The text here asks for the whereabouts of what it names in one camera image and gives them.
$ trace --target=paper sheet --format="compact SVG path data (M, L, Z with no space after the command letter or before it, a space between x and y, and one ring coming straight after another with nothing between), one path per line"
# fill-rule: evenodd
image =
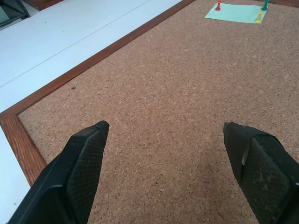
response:
M258 12L261 11L261 6L244 6L244 5L231 5L231 4L220 4L220 11L216 11L217 4L210 10L210 12L205 16L205 18L215 19L215 20L225 20L233 22L245 22L245 23L256 23L258 17ZM263 11L261 20L265 16L267 11Z

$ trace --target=wooden frame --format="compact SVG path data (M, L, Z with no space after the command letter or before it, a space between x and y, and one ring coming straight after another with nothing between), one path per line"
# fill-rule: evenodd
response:
M61 1L63 0L24 0L24 2L36 8L38 11L53 6Z
M32 139L28 135L26 129L18 118L18 115L31 107L36 102L40 101L42 98L48 96L50 93L64 85L65 83L71 81L76 76L80 75L85 70L94 66L104 58L108 57L118 49L127 45L135 38L139 37L143 33L147 32L151 28L155 27L157 24L161 23L171 15L175 14L180 9L192 3L194 0L182 0L178 4L169 8L162 14L158 15L154 19L148 21L144 25L140 26L136 30L127 34L123 38L119 39L115 43L109 45L99 53L94 56L88 58L81 64L77 65L73 69L64 73L62 76L53 80L49 84L45 85L41 89L32 93L28 97L24 98L17 104L11 106L7 110L0 113L0 125L3 129L3 132L29 182L30 186L34 183L34 181L39 176L40 172L45 168L46 162L43 157L39 153ZM272 0L273 2L279 2L284 5L287 3L294 3L293 6L299 7L297 0Z

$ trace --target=cork surface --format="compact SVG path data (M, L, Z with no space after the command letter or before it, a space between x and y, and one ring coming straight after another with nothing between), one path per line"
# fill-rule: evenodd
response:
M90 224L257 224L223 122L299 161L299 9L269 4L256 25L204 19L213 5L195 1L19 115L47 163L80 129L111 125Z

